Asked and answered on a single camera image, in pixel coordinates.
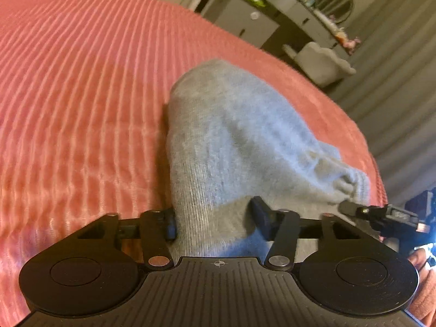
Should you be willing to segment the person right hand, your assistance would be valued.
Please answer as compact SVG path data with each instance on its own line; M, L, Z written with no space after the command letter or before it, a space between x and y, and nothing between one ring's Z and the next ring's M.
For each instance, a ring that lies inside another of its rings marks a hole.
M419 248L415 250L408 257L408 261L418 271L420 282L426 280L429 274L435 271L434 268L430 266L428 259L429 259L429 250L424 248Z

